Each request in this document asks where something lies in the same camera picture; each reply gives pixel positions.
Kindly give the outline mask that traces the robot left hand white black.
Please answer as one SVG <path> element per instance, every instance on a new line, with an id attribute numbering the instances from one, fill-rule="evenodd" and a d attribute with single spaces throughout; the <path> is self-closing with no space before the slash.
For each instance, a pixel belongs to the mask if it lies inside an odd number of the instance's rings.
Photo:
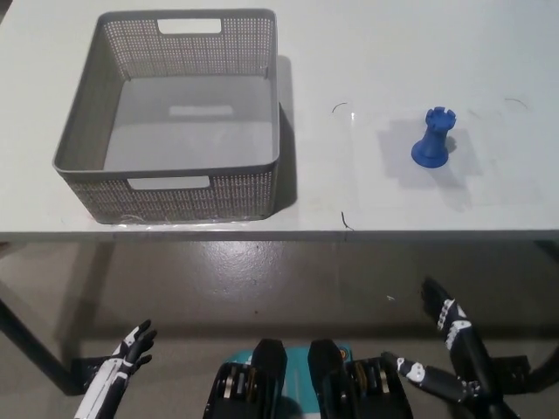
<path id="1" fill-rule="evenodd" d="M 74 418 L 113 419 L 131 377 L 151 362 L 147 351 L 157 335 L 151 320 L 135 327 L 100 365 L 74 414 Z"/>

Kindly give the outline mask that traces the robot right hand white black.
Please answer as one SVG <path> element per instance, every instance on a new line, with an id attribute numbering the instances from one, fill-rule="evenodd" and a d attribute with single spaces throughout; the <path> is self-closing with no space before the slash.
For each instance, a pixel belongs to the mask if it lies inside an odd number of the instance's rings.
<path id="1" fill-rule="evenodd" d="M 459 302 L 429 277 L 424 279 L 421 296 L 424 311 L 444 338 L 454 371 L 426 366 L 392 352 L 381 353 L 383 360 L 414 387 L 465 408 L 475 418 L 516 418 L 504 400 L 493 360 Z"/>

